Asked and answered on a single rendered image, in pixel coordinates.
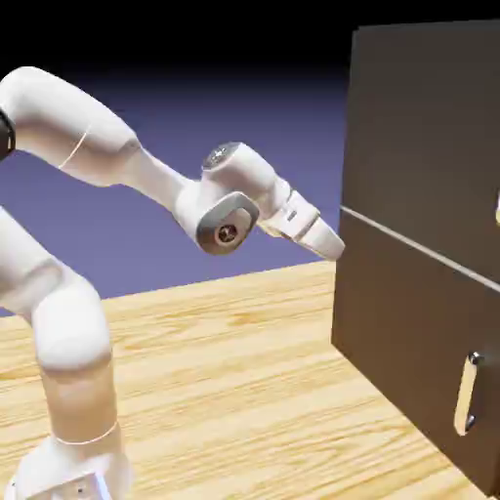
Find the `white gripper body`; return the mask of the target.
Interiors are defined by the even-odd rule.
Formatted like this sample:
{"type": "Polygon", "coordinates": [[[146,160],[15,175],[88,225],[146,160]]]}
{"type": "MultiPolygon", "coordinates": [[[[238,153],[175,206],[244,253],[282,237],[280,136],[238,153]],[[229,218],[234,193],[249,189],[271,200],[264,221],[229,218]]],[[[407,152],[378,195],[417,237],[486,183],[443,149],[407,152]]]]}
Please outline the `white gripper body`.
{"type": "Polygon", "coordinates": [[[337,261],[345,249],[344,241],[321,217],[295,242],[325,261],[337,261]]]}

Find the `dark brown wooden cabinet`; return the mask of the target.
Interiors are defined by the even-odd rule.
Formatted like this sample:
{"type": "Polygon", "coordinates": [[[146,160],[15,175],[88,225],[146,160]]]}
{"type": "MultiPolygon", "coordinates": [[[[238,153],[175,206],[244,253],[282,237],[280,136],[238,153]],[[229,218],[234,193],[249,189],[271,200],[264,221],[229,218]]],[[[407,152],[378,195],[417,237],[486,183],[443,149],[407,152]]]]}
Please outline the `dark brown wooden cabinet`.
{"type": "Polygon", "coordinates": [[[500,20],[364,26],[333,345],[500,500],[500,20]]]}

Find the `small dark brown cabinet door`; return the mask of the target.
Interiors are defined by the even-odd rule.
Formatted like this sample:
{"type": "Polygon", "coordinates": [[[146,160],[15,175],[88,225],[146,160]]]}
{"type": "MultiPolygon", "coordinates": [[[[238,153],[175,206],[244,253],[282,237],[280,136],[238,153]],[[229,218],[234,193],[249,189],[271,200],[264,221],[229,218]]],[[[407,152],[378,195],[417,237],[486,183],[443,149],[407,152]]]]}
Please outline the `small dark brown cabinet door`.
{"type": "Polygon", "coordinates": [[[344,211],[333,345],[484,494],[500,498],[500,284],[344,211]],[[468,353],[472,413],[453,419],[468,353]]]}

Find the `large dark brown cabinet door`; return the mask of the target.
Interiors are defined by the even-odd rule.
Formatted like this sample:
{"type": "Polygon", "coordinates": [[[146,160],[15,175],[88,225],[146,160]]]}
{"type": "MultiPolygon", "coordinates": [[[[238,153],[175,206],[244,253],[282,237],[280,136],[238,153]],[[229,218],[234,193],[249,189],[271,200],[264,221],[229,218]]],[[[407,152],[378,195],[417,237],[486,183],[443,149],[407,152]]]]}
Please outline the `large dark brown cabinet door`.
{"type": "Polygon", "coordinates": [[[353,39],[345,207],[500,283],[500,20],[353,39]]]}

